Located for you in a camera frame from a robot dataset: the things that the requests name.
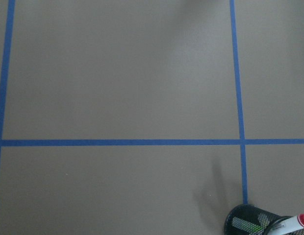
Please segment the red white marker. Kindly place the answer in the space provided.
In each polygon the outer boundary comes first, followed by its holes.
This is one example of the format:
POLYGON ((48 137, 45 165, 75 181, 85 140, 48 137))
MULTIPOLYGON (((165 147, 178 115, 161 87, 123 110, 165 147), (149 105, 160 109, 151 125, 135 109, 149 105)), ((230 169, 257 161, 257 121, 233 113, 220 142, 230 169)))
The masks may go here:
POLYGON ((272 226, 268 235, 285 235, 301 229, 304 229, 304 214, 296 215, 272 226))

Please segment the black mesh pen cup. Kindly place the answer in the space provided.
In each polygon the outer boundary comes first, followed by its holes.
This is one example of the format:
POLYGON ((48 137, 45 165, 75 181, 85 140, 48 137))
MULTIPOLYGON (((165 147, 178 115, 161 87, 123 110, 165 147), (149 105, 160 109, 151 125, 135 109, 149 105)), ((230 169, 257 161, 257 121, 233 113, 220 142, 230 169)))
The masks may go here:
POLYGON ((268 235, 271 228, 290 216, 279 216, 251 204, 233 208, 224 223, 225 235, 268 235))

